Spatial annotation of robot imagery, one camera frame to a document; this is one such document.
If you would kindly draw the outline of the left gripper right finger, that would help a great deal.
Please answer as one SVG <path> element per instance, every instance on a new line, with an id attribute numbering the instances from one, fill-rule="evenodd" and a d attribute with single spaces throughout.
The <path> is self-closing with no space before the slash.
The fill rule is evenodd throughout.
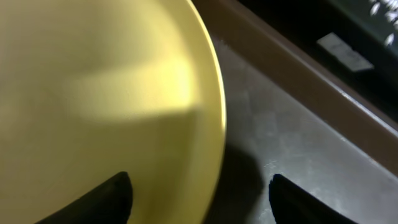
<path id="1" fill-rule="evenodd" d="M 269 182 L 269 202 L 276 224 L 356 224 L 281 174 Z"/>

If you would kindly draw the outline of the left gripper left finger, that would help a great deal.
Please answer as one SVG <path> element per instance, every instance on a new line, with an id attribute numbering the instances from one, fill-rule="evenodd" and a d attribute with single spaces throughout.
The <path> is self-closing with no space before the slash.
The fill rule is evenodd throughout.
<path id="1" fill-rule="evenodd" d="M 38 224 L 126 224 L 132 204 L 131 180 L 119 172 Z"/>

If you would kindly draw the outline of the yellow round plate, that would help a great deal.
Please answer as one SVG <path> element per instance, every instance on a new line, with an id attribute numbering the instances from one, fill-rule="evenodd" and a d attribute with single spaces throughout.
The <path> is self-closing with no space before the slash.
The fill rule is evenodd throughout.
<path id="1" fill-rule="evenodd" d="M 127 223 L 201 223 L 225 134 L 191 1 L 1 2 L 2 223 L 38 223 L 119 172 Z"/>

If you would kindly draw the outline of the black waste tray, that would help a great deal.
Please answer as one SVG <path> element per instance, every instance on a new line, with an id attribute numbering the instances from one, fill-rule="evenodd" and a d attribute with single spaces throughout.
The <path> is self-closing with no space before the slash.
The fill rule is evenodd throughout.
<path id="1" fill-rule="evenodd" d="M 397 120 L 397 34 L 368 0 L 241 0 L 280 32 L 354 88 L 377 109 Z"/>

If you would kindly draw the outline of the spilled rice food waste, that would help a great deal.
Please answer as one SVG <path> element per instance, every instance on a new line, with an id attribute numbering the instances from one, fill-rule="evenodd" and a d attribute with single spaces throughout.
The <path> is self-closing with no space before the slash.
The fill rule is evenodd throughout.
<path id="1" fill-rule="evenodd" d="M 397 34 L 397 0 L 368 0 L 371 5 L 370 16 L 380 15 L 391 27 L 391 31 L 384 39 L 384 45 L 390 47 L 393 45 Z"/>

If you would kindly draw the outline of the brown plastic serving tray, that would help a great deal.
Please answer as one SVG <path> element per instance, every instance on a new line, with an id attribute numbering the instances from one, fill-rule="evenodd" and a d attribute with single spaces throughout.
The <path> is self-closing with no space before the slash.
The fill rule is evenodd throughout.
<path id="1" fill-rule="evenodd" d="M 195 1 L 223 76 L 227 132 L 206 223 L 298 223 L 284 176 L 356 223 L 397 222 L 397 123 L 237 1 Z"/>

